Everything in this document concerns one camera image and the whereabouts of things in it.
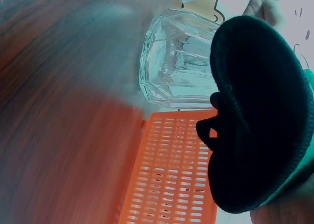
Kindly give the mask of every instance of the dark green cloth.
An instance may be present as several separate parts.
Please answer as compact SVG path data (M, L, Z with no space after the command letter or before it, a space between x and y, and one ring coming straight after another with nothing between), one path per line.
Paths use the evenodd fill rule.
M210 65L218 116L196 125L213 150L210 190L227 212L255 210L314 172L314 76L279 33L248 16L218 29Z

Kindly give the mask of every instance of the clear glass container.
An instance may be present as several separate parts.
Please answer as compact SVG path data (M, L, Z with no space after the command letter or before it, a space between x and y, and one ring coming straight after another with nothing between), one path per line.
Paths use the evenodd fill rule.
M173 109L208 109L217 92L209 56L219 25L167 9L155 17L140 58L140 87L149 102Z

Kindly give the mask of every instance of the plastic grid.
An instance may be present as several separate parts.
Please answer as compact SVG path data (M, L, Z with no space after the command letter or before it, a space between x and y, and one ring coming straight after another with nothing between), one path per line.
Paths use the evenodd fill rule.
M216 111L159 112L147 121L119 224L213 224L211 151L195 124Z

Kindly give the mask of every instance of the hand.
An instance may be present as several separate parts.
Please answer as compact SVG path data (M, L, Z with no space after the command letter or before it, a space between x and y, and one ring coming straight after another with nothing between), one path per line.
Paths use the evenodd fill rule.
M253 224L309 224L314 220L314 174L293 193L251 211Z
M278 7L278 0L250 0L243 14L265 20L276 30L281 30L286 24Z

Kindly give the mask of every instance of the wood grain surface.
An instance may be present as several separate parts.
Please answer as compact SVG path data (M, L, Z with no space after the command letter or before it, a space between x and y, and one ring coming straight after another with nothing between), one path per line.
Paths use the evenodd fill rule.
M0 223L115 223L156 110L144 34L181 0L0 1Z

